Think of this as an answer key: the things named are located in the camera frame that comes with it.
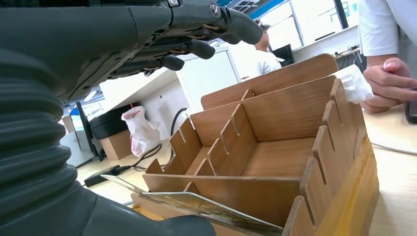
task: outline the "human hand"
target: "human hand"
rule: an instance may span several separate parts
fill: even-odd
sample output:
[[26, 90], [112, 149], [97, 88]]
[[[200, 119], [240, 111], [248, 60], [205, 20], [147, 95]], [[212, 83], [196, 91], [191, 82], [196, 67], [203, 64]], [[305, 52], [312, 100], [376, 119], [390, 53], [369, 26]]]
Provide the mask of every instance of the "human hand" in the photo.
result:
[[384, 65], [366, 69], [363, 76], [371, 85], [375, 96], [360, 105], [369, 113], [389, 110], [407, 100], [417, 100], [417, 80], [410, 78], [410, 69], [398, 58], [389, 58]]

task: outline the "person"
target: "person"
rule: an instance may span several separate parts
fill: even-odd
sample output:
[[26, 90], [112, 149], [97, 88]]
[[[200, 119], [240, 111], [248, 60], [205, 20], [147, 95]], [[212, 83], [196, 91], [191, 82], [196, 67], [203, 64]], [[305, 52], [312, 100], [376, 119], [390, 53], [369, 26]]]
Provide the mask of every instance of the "person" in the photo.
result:
[[255, 20], [255, 22], [261, 27], [261, 29], [264, 31], [264, 34], [261, 40], [255, 44], [255, 50], [249, 53], [249, 57], [247, 59], [254, 60], [251, 61], [251, 64], [253, 64], [254, 68], [252, 69], [250, 75], [243, 77], [243, 79], [252, 79], [281, 68], [281, 64], [279, 62], [282, 59], [277, 58], [273, 53], [268, 51], [268, 29], [270, 25], [263, 24], [260, 20]]
[[409, 90], [417, 87], [412, 79], [417, 78], [417, 1], [361, 0], [358, 10], [360, 49], [367, 61], [363, 75], [375, 94], [361, 106], [378, 113], [417, 100], [417, 91]]

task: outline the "desk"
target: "desk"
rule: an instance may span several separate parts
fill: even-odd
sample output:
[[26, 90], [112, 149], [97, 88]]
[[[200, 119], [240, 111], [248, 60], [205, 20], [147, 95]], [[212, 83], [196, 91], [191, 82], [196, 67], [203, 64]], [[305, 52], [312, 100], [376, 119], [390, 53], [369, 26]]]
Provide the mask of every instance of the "desk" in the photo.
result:
[[352, 53], [358, 53], [358, 52], [360, 52], [360, 48], [359, 48], [359, 47], [357, 47], [357, 48], [355, 48], [355, 49], [353, 49], [353, 50], [351, 50], [351, 51], [345, 51], [345, 52], [342, 52], [342, 53], [340, 53], [339, 55], [335, 56], [335, 58], [336, 58], [336, 59], [339, 59], [339, 58], [342, 58], [342, 57], [348, 56], [348, 55], [350, 55], [350, 54], [352, 54]]
[[[364, 114], [370, 140], [374, 143], [406, 150], [417, 149], [417, 125], [407, 123], [402, 106], [377, 115]], [[370, 236], [415, 236], [417, 235], [417, 156], [401, 154], [374, 147], [378, 164], [378, 178], [381, 195], [375, 210]], [[168, 161], [170, 149], [164, 143], [156, 155], [160, 163]], [[79, 168], [78, 180], [110, 166], [132, 164], [137, 157], [131, 155], [120, 161], [104, 160]], [[148, 190], [143, 172], [128, 171], [120, 175], [122, 179]], [[103, 182], [90, 188], [93, 192], [113, 201], [131, 201], [130, 191], [111, 182]]]
[[[407, 123], [402, 106], [364, 114], [369, 139], [389, 147], [417, 149], [417, 126]], [[374, 147], [380, 196], [370, 236], [417, 235], [417, 156]]]

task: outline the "white plastic bag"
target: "white plastic bag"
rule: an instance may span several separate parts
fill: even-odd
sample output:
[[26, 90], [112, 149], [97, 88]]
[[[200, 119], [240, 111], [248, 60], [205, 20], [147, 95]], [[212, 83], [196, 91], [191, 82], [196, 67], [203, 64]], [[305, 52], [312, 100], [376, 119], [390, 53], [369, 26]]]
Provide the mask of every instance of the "white plastic bag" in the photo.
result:
[[134, 107], [121, 115], [130, 131], [132, 153], [140, 157], [160, 143], [158, 123], [145, 119], [145, 108]]

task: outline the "white plastic part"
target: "white plastic part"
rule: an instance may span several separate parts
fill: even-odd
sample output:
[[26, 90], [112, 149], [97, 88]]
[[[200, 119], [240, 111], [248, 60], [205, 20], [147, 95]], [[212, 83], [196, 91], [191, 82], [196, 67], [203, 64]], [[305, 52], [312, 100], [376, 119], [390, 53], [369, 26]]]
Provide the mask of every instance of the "white plastic part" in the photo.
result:
[[369, 98], [374, 97], [371, 85], [366, 81], [362, 72], [356, 65], [348, 66], [339, 70], [332, 75], [335, 75], [342, 81], [345, 89], [346, 100], [358, 104]]

